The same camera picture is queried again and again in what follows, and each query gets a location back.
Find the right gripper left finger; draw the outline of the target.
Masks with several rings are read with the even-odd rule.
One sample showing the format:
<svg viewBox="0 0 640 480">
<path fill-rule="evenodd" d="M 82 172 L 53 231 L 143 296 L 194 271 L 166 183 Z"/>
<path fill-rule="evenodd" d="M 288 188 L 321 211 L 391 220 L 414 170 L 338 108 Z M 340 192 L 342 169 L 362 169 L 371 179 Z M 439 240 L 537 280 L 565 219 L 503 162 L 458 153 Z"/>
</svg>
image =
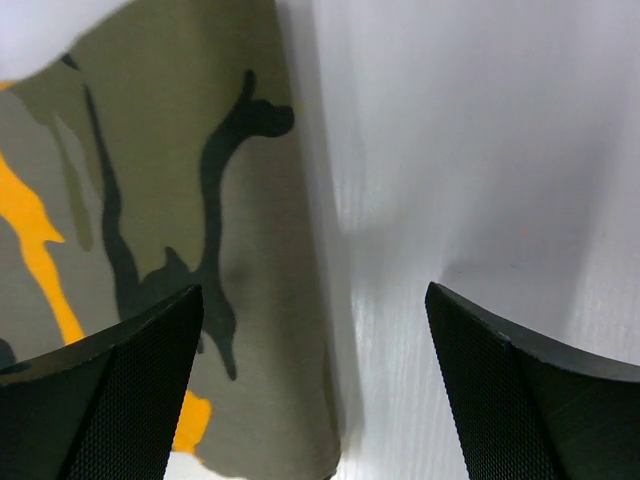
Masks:
<svg viewBox="0 0 640 480">
<path fill-rule="evenodd" d="M 203 322 L 200 287 L 1 371 L 4 479 L 161 479 Z"/>
</svg>

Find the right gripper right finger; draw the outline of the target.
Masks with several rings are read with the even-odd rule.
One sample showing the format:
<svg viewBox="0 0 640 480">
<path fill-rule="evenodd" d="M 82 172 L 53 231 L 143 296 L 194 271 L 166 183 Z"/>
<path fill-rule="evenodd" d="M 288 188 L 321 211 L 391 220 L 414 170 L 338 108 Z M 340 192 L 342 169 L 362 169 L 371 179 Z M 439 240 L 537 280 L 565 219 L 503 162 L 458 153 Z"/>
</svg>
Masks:
<svg viewBox="0 0 640 480">
<path fill-rule="evenodd" d="M 438 283 L 425 307 L 470 478 L 638 478 L 638 366 L 520 326 Z"/>
</svg>

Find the camouflage trousers yellow green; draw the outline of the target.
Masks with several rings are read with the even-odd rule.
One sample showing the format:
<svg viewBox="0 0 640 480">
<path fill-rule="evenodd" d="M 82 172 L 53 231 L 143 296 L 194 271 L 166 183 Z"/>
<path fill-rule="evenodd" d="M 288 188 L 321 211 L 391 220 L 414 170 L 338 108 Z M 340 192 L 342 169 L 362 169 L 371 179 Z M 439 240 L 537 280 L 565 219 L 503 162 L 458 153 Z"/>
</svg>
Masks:
<svg viewBox="0 0 640 480">
<path fill-rule="evenodd" d="M 326 311 L 275 4 L 3 2 L 2 364 L 187 284 L 205 317 L 169 477 L 332 477 Z"/>
</svg>

